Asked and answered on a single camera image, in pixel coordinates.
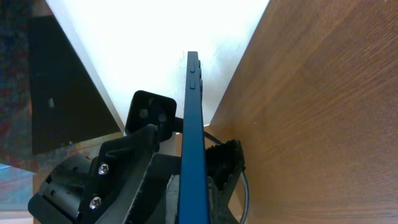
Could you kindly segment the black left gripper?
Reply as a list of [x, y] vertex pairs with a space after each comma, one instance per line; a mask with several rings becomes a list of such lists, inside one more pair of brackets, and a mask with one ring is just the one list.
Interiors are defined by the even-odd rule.
[[68, 158], [29, 200], [41, 223], [165, 223], [166, 188], [181, 159], [154, 154], [157, 126], [102, 144], [98, 157]]

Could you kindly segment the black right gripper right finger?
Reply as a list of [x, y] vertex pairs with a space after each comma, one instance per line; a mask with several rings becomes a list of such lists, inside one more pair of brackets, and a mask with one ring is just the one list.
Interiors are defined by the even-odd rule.
[[211, 222], [238, 224], [229, 201], [245, 164], [240, 141], [233, 139], [209, 147], [206, 162]]

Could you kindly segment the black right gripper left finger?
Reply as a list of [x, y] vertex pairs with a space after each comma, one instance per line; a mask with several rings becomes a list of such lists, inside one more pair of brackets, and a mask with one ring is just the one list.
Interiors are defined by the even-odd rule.
[[165, 223], [175, 224], [178, 213], [178, 198], [180, 189], [180, 176], [172, 175], [167, 184], [165, 200]]

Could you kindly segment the blue Galaxy smartphone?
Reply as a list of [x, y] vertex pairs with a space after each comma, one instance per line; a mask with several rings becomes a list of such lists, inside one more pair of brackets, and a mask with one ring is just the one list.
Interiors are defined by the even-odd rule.
[[178, 222], [210, 223], [201, 66], [197, 52], [187, 53]]

